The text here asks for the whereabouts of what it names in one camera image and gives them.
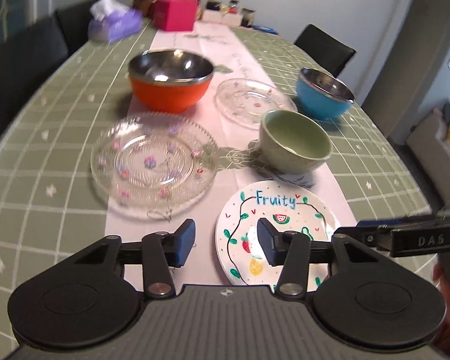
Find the white Fruity painted plate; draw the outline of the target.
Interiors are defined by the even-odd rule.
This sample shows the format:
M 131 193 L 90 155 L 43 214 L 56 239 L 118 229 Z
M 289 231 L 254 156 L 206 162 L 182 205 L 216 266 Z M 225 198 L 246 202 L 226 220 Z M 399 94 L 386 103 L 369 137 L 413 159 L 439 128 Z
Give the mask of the white Fruity painted plate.
M 267 284 L 276 288 L 281 267 L 272 267 L 257 238 L 257 221 L 265 218 L 280 232 L 303 233 L 328 242 L 340 226 L 334 213 L 302 187 L 263 180 L 245 186 L 225 204 L 215 228 L 221 267 L 234 285 Z

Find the large clear glass floral plate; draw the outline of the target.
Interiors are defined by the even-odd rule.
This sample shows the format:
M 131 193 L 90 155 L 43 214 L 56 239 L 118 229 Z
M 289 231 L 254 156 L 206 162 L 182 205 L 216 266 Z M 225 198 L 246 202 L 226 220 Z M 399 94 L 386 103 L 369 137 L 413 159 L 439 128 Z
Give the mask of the large clear glass floral plate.
M 119 205 L 161 211 L 192 202 L 212 185 L 218 145 L 189 118 L 145 112 L 99 136 L 90 168 L 94 185 Z

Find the green ceramic bowl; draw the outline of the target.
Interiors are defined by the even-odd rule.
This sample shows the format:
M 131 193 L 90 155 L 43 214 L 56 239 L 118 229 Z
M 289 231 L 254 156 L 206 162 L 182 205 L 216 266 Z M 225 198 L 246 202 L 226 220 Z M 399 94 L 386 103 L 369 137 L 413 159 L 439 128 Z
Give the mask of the green ceramic bowl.
M 291 175 L 313 171 L 332 154 L 331 140 L 319 124 L 287 110 L 268 111 L 263 115 L 259 148 L 268 165 Z

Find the blue steel-lined bowl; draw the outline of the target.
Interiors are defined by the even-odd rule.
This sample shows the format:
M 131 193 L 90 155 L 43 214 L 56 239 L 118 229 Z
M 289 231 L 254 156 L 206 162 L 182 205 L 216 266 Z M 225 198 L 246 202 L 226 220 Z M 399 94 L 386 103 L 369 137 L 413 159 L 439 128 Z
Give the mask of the blue steel-lined bowl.
M 326 72 L 303 67 L 296 82 L 297 108 L 314 119 L 336 119 L 354 104 L 355 96 Z

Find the small clear glass floral plate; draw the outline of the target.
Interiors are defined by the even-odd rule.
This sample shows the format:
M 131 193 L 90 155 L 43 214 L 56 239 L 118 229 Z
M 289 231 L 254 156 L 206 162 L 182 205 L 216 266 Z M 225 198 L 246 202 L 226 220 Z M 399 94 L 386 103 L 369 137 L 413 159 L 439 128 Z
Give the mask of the small clear glass floral plate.
M 257 130 L 264 114 L 274 110 L 297 112 L 290 97 L 256 80 L 235 78 L 218 85 L 214 96 L 218 110 L 230 121 Z

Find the orange steel-lined bowl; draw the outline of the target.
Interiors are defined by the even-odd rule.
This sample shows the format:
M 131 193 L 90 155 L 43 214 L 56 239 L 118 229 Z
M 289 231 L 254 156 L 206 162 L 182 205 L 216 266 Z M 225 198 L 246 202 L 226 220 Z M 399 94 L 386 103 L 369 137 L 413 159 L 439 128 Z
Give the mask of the orange steel-lined bowl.
M 135 97 L 151 111 L 186 111 L 207 92 L 215 66 L 207 58 L 183 49 L 147 50 L 128 63 Z

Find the beige sofa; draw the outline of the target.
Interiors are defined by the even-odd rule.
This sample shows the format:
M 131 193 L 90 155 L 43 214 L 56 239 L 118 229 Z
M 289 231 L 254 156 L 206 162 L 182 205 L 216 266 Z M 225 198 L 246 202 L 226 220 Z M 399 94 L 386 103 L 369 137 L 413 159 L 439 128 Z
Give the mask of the beige sofa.
M 450 102 L 433 109 L 406 139 L 412 154 L 450 208 Z

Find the pink deer table runner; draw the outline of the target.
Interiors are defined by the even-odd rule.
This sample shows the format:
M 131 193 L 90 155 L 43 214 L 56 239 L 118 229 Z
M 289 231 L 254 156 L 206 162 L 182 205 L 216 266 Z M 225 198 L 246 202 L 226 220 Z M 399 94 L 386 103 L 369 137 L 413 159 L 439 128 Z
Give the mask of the pink deer table runner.
M 173 231 L 184 219 L 192 218 L 196 221 L 196 245 L 186 266 L 173 271 L 175 285 L 228 284 L 215 249 L 217 219 L 237 191 L 255 181 L 270 180 L 274 174 L 259 169 L 258 132 L 225 117 L 215 106 L 215 92 L 228 77 L 251 78 L 267 84 L 271 80 L 243 42 L 223 25 L 197 23 L 191 33 L 165 33 L 148 25 L 136 43 L 137 52 L 165 48 L 195 51 L 214 64 L 231 69 L 228 75 L 215 73 L 205 96 L 184 113 L 209 131 L 217 142 L 220 169 L 206 193 L 180 212 L 129 216 L 122 207 L 111 202 L 105 234 L 119 235 L 125 242 L 135 242 L 149 233 Z

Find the black chair right side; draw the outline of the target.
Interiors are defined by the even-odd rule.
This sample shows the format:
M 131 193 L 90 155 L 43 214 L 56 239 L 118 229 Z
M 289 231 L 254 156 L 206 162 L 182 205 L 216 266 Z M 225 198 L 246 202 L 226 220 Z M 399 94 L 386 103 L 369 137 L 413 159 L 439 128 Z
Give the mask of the black chair right side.
M 356 50 L 341 43 L 314 24 L 308 24 L 294 45 L 307 53 L 318 65 L 334 77 L 344 70 Z

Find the black chair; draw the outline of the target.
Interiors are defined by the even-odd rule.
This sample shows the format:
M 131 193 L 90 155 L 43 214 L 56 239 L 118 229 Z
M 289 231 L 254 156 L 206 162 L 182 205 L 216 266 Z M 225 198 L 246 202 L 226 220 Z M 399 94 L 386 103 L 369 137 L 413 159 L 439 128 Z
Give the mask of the black chair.
M 0 137 L 34 92 L 67 58 L 62 31 L 51 16 L 0 45 Z
M 334 77 L 344 70 L 356 50 L 341 43 L 314 24 L 308 24 L 294 45 L 307 53 L 318 65 Z
M 92 20 L 90 8 L 100 0 L 84 0 L 57 8 L 54 17 L 65 40 L 68 55 L 73 55 L 88 41 L 88 25 Z

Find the blue packet on table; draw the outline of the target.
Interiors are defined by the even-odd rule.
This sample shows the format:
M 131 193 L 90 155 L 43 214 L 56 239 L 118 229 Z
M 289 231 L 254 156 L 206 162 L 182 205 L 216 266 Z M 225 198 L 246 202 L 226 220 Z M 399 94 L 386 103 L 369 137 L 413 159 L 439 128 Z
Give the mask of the blue packet on table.
M 268 33 L 268 34 L 271 34 L 271 35 L 277 35 L 278 34 L 273 28 L 266 27 L 266 26 L 252 25 L 251 28 L 253 30 L 256 30 L 256 31 L 259 31 L 259 32 L 262 32 L 262 33 Z

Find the magenta cube box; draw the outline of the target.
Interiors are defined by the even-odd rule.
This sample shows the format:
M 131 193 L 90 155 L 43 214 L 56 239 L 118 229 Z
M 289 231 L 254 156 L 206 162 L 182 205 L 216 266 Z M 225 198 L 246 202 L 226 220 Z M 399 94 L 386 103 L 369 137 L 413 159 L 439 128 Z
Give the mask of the magenta cube box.
M 153 26 L 166 32 L 192 32 L 197 2 L 192 0 L 157 0 L 153 8 Z

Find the white condiment box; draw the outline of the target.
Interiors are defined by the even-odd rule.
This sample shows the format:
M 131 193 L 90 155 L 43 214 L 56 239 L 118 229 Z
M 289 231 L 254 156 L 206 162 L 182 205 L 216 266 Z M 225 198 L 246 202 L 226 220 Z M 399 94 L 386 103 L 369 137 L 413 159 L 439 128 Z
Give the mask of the white condiment box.
M 240 27 L 242 20 L 241 14 L 222 13 L 219 10 L 204 10 L 201 16 L 202 22 L 222 24 L 232 28 Z

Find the dark glass jar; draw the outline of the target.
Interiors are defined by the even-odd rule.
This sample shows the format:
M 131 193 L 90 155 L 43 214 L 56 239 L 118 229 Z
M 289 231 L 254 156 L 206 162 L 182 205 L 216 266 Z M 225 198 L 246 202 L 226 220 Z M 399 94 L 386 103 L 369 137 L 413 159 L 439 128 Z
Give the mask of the dark glass jar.
M 255 17 L 255 10 L 251 10 L 248 8 L 242 8 L 241 9 L 241 15 L 242 15 L 242 21 L 241 26 L 249 28 L 254 25 L 254 17 Z

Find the black chair left far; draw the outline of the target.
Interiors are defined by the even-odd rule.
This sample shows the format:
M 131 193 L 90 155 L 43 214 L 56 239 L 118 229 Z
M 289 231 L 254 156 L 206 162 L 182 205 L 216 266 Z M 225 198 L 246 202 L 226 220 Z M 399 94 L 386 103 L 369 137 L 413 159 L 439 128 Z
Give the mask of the black chair left far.
M 54 17 L 65 40 L 68 55 L 73 55 L 88 41 L 88 25 L 92 20 L 90 8 L 100 0 L 84 0 L 57 8 Z

